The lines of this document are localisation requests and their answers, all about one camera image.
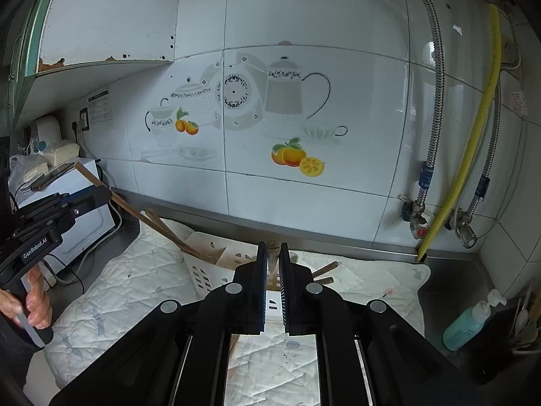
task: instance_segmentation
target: quilted mat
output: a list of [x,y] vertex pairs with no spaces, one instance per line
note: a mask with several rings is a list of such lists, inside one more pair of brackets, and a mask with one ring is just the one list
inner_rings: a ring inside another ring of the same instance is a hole
[[[183,240],[193,233],[180,223],[165,222]],[[322,276],[334,278],[329,287],[353,302],[384,298],[424,332],[417,291],[429,277],[426,265],[295,253],[298,263],[312,270],[338,261],[338,268]],[[53,326],[55,337],[45,355],[57,385],[68,384],[166,299],[184,304],[197,296],[178,248],[141,225],[137,239],[106,265],[88,292],[72,302]],[[225,404],[319,404],[314,337],[289,337],[280,322],[270,321],[261,335],[241,336],[229,361]]]

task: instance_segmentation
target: finger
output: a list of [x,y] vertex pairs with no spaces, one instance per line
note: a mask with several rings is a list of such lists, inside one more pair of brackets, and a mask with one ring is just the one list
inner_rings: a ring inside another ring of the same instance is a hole
[[43,303],[44,291],[43,291],[44,279],[40,275],[38,280],[30,286],[30,291],[26,295],[26,308],[29,311],[34,311]]
[[26,274],[26,279],[28,279],[28,283],[32,286],[38,281],[41,276],[42,275],[40,266],[36,264],[28,271],[28,273]]
[[23,313],[23,306],[11,293],[0,290],[0,312],[12,319],[16,314]]
[[42,304],[28,315],[28,323],[31,326],[38,325],[47,316],[47,312],[49,311],[50,305],[51,303],[50,303],[49,295],[45,294],[43,296]]
[[47,310],[47,316],[45,316],[45,319],[43,319],[39,324],[36,325],[36,328],[38,330],[42,330],[44,328],[47,328],[51,325],[52,320],[52,307],[49,307]]

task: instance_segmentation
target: metal flexible hose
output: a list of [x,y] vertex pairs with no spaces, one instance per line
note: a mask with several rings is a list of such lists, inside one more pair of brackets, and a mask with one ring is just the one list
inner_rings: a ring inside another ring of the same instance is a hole
[[[513,12],[512,12],[512,9],[508,5],[505,6],[505,14],[508,17],[509,26],[511,28],[511,36],[513,38],[513,47],[515,48],[515,60],[512,63],[502,63],[500,71],[516,70],[522,64],[522,51],[520,50],[520,43],[518,42],[517,31],[515,29],[515,22],[513,21]],[[484,192],[482,194],[478,193],[479,191],[482,190],[482,188],[480,189],[482,182],[488,180],[490,169],[492,168],[494,155],[496,153],[496,146],[498,144],[498,134],[500,130],[500,117],[501,117],[501,83],[500,83],[500,78],[498,77],[498,83],[496,85],[496,90],[494,92],[494,118],[492,122],[492,134],[490,136],[489,151],[486,154],[485,167],[483,168],[483,173],[481,175],[481,179],[479,180],[479,185],[477,187],[477,190],[475,191],[472,201],[470,202],[468,210],[466,211],[466,214],[470,218],[473,217],[473,213],[475,212],[475,209],[477,208],[479,202],[481,201],[481,198],[484,198],[484,193],[486,192],[486,188],[488,187],[488,183],[486,183]]]
[[[444,70],[444,57],[443,57],[443,45],[442,34],[439,28],[438,16],[436,9],[431,0],[421,0],[426,8],[428,15],[428,22],[430,23],[430,30],[432,32],[432,43],[434,45],[434,62],[436,65],[436,93],[434,95],[434,113],[432,115],[432,132],[430,135],[430,143],[428,144],[428,155],[426,156],[426,166],[430,170],[430,177],[427,179],[428,184],[432,176],[432,171],[436,164],[436,154],[438,152],[440,130],[442,129],[442,116],[443,116],[443,101],[444,101],[444,88],[445,88],[445,70]],[[428,193],[428,186],[426,188],[421,187],[419,195],[417,197],[417,204],[419,206],[425,205],[426,194]]]
[[[483,179],[489,178],[490,170],[492,168],[492,163],[494,161],[494,155],[496,153],[496,146],[498,145],[498,135],[500,132],[500,118],[501,118],[501,83],[500,83],[500,78],[498,78],[498,83],[496,84],[496,90],[494,91],[494,118],[492,119],[492,133],[490,135],[489,151],[486,154],[485,166],[483,168],[483,173],[481,174],[481,180],[479,180],[479,185],[482,184]],[[473,195],[472,201],[470,202],[470,205],[468,206],[468,210],[466,211],[466,214],[468,215],[468,217],[470,218],[473,217],[473,213],[475,212],[475,209],[477,209],[477,205],[481,201],[481,198],[483,198],[481,195],[484,195],[484,194],[475,193]]]

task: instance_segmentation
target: wall label sign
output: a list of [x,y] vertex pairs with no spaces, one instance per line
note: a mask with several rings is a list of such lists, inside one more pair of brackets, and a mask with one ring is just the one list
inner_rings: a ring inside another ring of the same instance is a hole
[[109,88],[88,98],[88,115],[90,123],[111,120],[111,104],[109,102]]

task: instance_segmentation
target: soap dispenser bottle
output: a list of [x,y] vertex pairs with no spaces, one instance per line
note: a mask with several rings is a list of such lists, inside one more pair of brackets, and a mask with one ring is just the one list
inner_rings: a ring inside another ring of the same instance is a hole
[[483,329],[486,320],[490,317],[490,306],[497,306],[499,303],[505,305],[507,300],[500,292],[493,289],[488,301],[480,300],[473,307],[466,309],[443,333],[443,343],[447,349],[456,351],[471,340]]

